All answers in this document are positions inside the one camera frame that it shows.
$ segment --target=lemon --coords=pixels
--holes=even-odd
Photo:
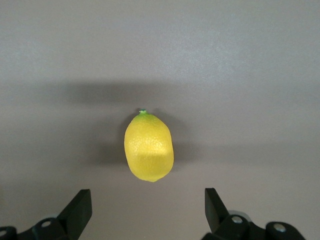
[[[138,179],[155,182],[173,167],[171,134],[159,118],[144,109],[139,112],[125,131],[125,156],[131,172]]]

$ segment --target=gray wall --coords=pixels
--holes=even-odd
[[[320,2],[0,1],[0,226],[23,231],[90,188],[80,239],[198,240],[204,189],[230,210],[320,222]],[[135,178],[139,108],[175,164]]]

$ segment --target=yellow lemon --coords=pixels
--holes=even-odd
[[[124,135],[124,151],[131,172],[141,180],[155,182],[174,165],[174,149],[169,128],[142,109]]]

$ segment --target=black plastic part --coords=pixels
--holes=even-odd
[[[276,224],[281,224],[282,226],[284,226],[285,231],[282,232],[282,231],[276,230],[275,228]],[[274,240],[287,240],[287,239],[305,240],[295,227],[285,222],[277,222],[277,221],[269,222],[266,225],[265,229],[267,231],[267,235]]]
[[[229,212],[214,188],[205,189],[205,216],[211,232],[215,232],[220,223],[229,216]]]
[[[288,223],[273,221],[263,229],[242,216],[230,215],[214,188],[205,189],[205,216],[212,233],[207,233],[202,240],[305,240]]]
[[[80,190],[57,219],[70,240],[77,240],[92,216],[90,190]]]
[[[17,234],[12,226],[0,227],[0,240],[78,240],[92,215],[91,193],[81,190],[57,218],[46,218]]]

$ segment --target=metal screw head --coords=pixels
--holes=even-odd
[[[41,227],[45,228],[45,227],[48,227],[50,224],[51,224],[51,221],[50,221],[50,220],[44,221],[44,222],[41,224]]]
[[[275,230],[281,232],[281,233],[284,233],[285,231],[287,231],[287,229],[285,228],[285,226],[283,226],[282,224],[280,223],[276,223],[273,225],[273,227],[275,228]]]
[[[233,216],[231,219],[235,224],[242,224],[243,223],[243,220],[239,216]]]
[[[0,237],[4,236],[7,234],[6,230],[0,230]]]

